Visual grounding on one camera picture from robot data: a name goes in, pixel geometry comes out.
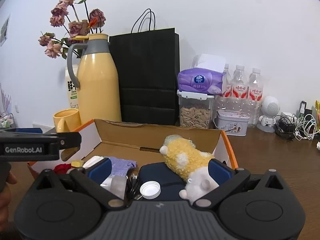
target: plush ear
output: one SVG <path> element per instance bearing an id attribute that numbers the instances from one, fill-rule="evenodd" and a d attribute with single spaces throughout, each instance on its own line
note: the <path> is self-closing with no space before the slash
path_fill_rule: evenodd
<path id="1" fill-rule="evenodd" d="M 160 148 L 160 153 L 161 154 L 163 154 L 163 155 L 167 155 L 167 153 L 168 153 L 168 147 L 167 146 L 162 146 L 161 148 Z"/>
<path id="2" fill-rule="evenodd" d="M 187 199 L 187 191 L 185 189 L 180 190 L 179 197 L 182 199 Z"/>
<path id="3" fill-rule="evenodd" d="M 207 179 L 202 180 L 200 187 L 201 187 L 201 189 L 203 189 L 205 191 L 209 190 L 210 189 L 210 181 L 208 181 Z"/>

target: black paper bag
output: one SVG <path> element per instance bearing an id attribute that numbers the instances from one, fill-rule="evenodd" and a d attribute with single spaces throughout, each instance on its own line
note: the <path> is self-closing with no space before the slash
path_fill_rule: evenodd
<path id="1" fill-rule="evenodd" d="M 163 29 L 112 36 L 123 122 L 174 125 L 179 116 L 179 35 Z"/>

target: wooden table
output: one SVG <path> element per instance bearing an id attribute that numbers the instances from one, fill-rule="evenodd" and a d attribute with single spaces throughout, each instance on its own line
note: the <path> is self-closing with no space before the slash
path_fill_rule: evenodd
<path id="1" fill-rule="evenodd" d="M 306 212 L 306 223 L 299 240 L 318 240 L 320 235 L 320 151 L 317 140 L 287 142 L 276 134 L 257 128 L 245 137 L 229 136 L 238 165 L 252 173 L 277 169 L 289 184 Z M 12 185 L 10 219 L 33 179 L 25 163 L 12 163 L 19 183 Z"/>

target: human hand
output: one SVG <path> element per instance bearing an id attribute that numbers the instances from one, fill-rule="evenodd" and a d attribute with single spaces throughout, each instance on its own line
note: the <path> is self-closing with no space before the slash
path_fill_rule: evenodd
<path id="1" fill-rule="evenodd" d="M 17 178 L 10 172 L 7 178 L 7 183 L 16 184 Z M 8 185 L 5 185 L 4 190 L 0 192 L 0 232 L 4 231 L 8 223 L 9 208 L 11 193 Z"/>

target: plush toy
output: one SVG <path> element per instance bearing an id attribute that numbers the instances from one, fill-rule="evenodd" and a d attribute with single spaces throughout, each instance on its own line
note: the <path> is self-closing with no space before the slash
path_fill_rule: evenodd
<path id="1" fill-rule="evenodd" d="M 188 199 L 191 205 L 219 186 L 208 171 L 213 155 L 197 150 L 192 141 L 180 135 L 169 135 L 160 153 L 164 155 L 166 165 L 187 182 L 179 196 Z"/>

